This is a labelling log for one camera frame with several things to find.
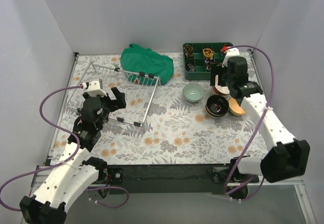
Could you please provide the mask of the black patterned bowl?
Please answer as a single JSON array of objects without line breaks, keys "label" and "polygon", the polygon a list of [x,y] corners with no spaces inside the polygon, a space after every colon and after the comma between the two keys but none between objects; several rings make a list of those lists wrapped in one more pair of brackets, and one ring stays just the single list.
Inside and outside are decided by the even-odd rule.
[{"label": "black patterned bowl", "polygon": [[219,95],[212,95],[207,99],[205,104],[207,113],[212,117],[222,117],[227,114],[229,110],[228,101]]}]

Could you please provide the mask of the tan bowl with logo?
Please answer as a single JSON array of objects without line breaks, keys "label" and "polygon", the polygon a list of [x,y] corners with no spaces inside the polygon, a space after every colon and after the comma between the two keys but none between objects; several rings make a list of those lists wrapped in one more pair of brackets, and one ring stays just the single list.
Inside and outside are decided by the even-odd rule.
[{"label": "tan bowl with logo", "polygon": [[229,103],[229,110],[233,115],[243,116],[247,114],[247,112],[239,106],[239,104],[234,98],[230,97],[228,103]]}]

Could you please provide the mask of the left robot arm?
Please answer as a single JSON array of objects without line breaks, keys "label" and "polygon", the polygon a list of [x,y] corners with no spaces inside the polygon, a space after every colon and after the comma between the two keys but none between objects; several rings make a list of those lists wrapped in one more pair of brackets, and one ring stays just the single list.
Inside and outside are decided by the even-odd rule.
[{"label": "left robot arm", "polygon": [[87,88],[79,116],[59,166],[30,197],[23,197],[20,209],[26,223],[64,223],[74,201],[92,183],[109,183],[107,163],[89,154],[108,122],[110,112],[126,108],[125,94],[113,87],[114,99],[101,89]]}]

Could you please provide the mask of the pale green bowl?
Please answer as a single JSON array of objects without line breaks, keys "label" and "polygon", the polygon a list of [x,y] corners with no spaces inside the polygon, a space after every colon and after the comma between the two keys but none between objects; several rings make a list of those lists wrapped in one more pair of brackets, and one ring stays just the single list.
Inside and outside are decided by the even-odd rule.
[{"label": "pale green bowl", "polygon": [[182,92],[184,98],[189,102],[198,102],[205,95],[203,87],[197,83],[189,83],[185,85]]}]

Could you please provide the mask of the red floral bowl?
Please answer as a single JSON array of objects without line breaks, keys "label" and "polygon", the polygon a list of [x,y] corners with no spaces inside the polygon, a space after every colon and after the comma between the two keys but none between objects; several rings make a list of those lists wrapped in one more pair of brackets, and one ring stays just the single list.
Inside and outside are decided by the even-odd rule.
[{"label": "red floral bowl", "polygon": [[211,86],[211,91],[215,95],[220,95],[220,96],[223,96],[223,97],[229,97],[230,96],[230,92],[229,92],[229,89],[227,87],[221,87],[221,86],[215,85],[215,86]]}]

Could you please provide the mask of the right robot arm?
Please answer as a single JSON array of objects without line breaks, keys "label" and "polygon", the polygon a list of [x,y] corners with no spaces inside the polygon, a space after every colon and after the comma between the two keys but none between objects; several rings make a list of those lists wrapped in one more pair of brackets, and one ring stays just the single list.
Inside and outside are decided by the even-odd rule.
[{"label": "right robot arm", "polygon": [[229,177],[243,181],[250,175],[262,175],[268,182],[302,176],[305,174],[310,153],[306,140],[298,140],[281,123],[270,107],[263,90],[249,81],[248,64],[244,57],[233,56],[223,63],[210,65],[211,86],[225,86],[230,96],[247,112],[262,135],[268,153],[263,158],[240,156],[231,160]]}]

